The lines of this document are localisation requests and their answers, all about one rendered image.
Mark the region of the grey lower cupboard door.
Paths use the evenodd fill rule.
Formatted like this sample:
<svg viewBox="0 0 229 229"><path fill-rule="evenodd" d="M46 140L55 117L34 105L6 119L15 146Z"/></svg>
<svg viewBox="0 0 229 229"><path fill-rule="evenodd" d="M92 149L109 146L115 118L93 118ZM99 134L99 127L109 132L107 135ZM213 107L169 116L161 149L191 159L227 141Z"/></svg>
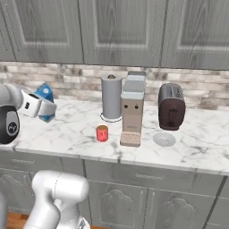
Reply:
<svg viewBox="0 0 229 229"><path fill-rule="evenodd" d="M31 197L23 179L24 175L27 175L33 193L30 173L9 169L0 169L0 191L5 195L12 212L28 215L34 204L34 193Z"/></svg>
<svg viewBox="0 0 229 229"><path fill-rule="evenodd" d="M93 225L143 229L148 189L110 182L89 182Z"/></svg>
<svg viewBox="0 0 229 229"><path fill-rule="evenodd" d="M155 192L153 216L150 216ZM177 191L148 190L144 229L202 229L214 197Z"/></svg>

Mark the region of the beige coffee machine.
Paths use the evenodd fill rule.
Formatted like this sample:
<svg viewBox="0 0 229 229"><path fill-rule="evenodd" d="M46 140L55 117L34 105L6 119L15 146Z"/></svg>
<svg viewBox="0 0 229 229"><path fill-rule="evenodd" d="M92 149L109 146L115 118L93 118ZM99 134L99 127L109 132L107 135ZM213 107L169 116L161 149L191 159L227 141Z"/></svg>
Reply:
<svg viewBox="0 0 229 229"><path fill-rule="evenodd" d="M123 130L120 144L128 147L140 145L144 97L145 72L128 72L121 94Z"/></svg>

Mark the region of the grey paper towel roll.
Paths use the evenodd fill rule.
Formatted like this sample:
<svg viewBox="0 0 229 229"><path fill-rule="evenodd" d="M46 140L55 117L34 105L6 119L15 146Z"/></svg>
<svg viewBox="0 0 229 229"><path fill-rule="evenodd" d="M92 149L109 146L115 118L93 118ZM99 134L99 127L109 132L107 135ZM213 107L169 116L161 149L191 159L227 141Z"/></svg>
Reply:
<svg viewBox="0 0 229 229"><path fill-rule="evenodd" d="M119 122L122 119L121 93L122 77L113 74L101 77L102 87L102 113L106 122Z"/></svg>

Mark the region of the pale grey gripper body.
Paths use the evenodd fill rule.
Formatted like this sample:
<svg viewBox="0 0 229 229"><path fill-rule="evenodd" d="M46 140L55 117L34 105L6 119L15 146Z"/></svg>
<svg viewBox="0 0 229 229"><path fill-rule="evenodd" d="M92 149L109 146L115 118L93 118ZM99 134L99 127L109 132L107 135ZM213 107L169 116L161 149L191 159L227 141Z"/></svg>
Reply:
<svg viewBox="0 0 229 229"><path fill-rule="evenodd" d="M40 103L40 107L38 110L38 115L53 115L55 113L56 110L56 104L45 99L45 98L41 98L40 99L41 103Z"/></svg>

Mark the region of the grey drawer front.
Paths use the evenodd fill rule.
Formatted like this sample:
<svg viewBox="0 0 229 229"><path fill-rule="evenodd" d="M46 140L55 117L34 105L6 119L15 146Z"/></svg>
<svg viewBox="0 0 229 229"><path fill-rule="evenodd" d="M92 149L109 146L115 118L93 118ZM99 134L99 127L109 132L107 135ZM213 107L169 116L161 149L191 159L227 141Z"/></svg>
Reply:
<svg viewBox="0 0 229 229"><path fill-rule="evenodd" d="M91 181L116 182L166 191L180 191L203 195L215 195L223 177L213 174L197 174L163 168L122 165L118 163L85 161L87 177ZM164 176L164 180L142 179L135 174Z"/></svg>
<svg viewBox="0 0 229 229"><path fill-rule="evenodd" d="M14 163L13 158L21 160L36 161L32 165ZM24 153L0 150L0 168L7 168L19 171L27 171L36 173L39 170L55 170L61 171L62 166L59 157L45 156L40 154Z"/></svg>

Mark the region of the grey upper cupboard door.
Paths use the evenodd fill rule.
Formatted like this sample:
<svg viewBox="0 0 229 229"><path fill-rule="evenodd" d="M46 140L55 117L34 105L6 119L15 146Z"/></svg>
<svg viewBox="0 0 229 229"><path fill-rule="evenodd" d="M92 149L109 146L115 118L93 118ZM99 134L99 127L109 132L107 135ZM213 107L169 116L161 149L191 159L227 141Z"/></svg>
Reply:
<svg viewBox="0 0 229 229"><path fill-rule="evenodd" d="M166 0L79 0L86 64L158 67Z"/></svg>
<svg viewBox="0 0 229 229"><path fill-rule="evenodd" d="M15 60L81 64L77 0L0 0Z"/></svg>
<svg viewBox="0 0 229 229"><path fill-rule="evenodd" d="M3 15L0 13L0 61L14 61L13 50L8 37Z"/></svg>
<svg viewBox="0 0 229 229"><path fill-rule="evenodd" d="M229 70L229 0L168 0L161 66Z"/></svg>

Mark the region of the dark brown toaster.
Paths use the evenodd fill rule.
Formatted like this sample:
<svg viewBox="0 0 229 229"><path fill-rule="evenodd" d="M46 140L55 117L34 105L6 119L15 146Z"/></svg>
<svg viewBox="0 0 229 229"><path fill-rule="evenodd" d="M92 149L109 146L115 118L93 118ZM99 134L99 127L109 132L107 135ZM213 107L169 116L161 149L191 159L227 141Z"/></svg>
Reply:
<svg viewBox="0 0 229 229"><path fill-rule="evenodd" d="M159 127L167 131L177 131L182 125L186 105L180 85L163 84L158 93Z"/></svg>

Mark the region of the grey cupboard door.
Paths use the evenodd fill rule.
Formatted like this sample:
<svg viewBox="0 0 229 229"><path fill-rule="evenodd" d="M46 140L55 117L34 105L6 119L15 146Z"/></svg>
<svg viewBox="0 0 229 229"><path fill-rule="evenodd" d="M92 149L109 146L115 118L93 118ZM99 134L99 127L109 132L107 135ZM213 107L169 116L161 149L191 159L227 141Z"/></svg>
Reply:
<svg viewBox="0 0 229 229"><path fill-rule="evenodd" d="M15 60L81 64L77 0L0 0Z"/></svg>
<svg viewBox="0 0 229 229"><path fill-rule="evenodd" d="M161 66L229 70L229 0L168 0Z"/></svg>
<svg viewBox="0 0 229 229"><path fill-rule="evenodd" d="M143 229L148 189L110 182L89 182L93 225Z"/></svg>
<svg viewBox="0 0 229 229"><path fill-rule="evenodd" d="M153 216L150 216L155 192ZM148 190L144 229L202 229L214 197L177 191Z"/></svg>
<svg viewBox="0 0 229 229"><path fill-rule="evenodd" d="M86 64L158 67L166 0L79 0Z"/></svg>
<svg viewBox="0 0 229 229"><path fill-rule="evenodd" d="M9 169L0 169L0 191L5 195L12 212L28 215L34 204L34 193L31 197L23 179L24 175L27 175L33 193L30 173Z"/></svg>
<svg viewBox="0 0 229 229"><path fill-rule="evenodd" d="M3 15L0 13L0 61L14 61L13 50L8 37Z"/></svg>

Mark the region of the red coffee cup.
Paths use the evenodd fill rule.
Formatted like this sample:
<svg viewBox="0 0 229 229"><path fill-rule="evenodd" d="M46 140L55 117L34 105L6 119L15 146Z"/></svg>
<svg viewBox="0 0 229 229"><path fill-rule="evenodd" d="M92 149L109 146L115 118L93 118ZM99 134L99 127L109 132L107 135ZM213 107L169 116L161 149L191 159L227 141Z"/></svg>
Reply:
<svg viewBox="0 0 229 229"><path fill-rule="evenodd" d="M96 128L97 140L100 142L105 142L108 140L108 127L104 124L99 125Z"/></svg>

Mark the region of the blue milk carton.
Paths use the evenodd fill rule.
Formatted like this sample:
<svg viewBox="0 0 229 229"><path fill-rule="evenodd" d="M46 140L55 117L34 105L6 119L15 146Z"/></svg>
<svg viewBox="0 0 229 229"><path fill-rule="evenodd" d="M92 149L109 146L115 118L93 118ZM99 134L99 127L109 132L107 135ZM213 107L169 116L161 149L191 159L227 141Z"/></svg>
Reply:
<svg viewBox="0 0 229 229"><path fill-rule="evenodd" d="M53 95L53 91L51 89L51 87L44 82L42 85L40 85L37 90L35 91L35 94L38 95L38 97L41 98L45 98L51 102L54 103L54 95ZM54 117L55 117L55 113L52 115L38 115L38 117L43 120L46 123L49 123Z"/></svg>

